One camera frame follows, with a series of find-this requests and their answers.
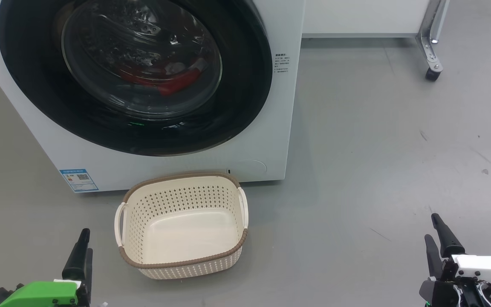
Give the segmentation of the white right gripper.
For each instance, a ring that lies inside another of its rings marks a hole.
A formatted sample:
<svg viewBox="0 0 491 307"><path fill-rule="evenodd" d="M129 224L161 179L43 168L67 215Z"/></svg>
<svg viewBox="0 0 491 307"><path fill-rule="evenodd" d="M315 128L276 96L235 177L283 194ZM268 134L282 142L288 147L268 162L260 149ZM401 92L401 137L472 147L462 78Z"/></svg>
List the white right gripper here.
<svg viewBox="0 0 491 307"><path fill-rule="evenodd" d="M491 307L491 256L460 255L465 248L439 214L431 214L438 246L425 235L429 278L419 295L427 307Z"/></svg>

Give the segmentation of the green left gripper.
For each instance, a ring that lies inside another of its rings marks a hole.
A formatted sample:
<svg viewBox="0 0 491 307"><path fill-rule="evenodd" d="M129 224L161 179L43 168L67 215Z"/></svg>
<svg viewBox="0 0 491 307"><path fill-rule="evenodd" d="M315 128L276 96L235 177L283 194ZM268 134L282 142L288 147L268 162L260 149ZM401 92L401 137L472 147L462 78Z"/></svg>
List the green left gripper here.
<svg viewBox="0 0 491 307"><path fill-rule="evenodd" d="M62 279L25 284L8 295L0 307L89 307L93 277L89 240L90 229L83 229L62 270Z"/></svg>

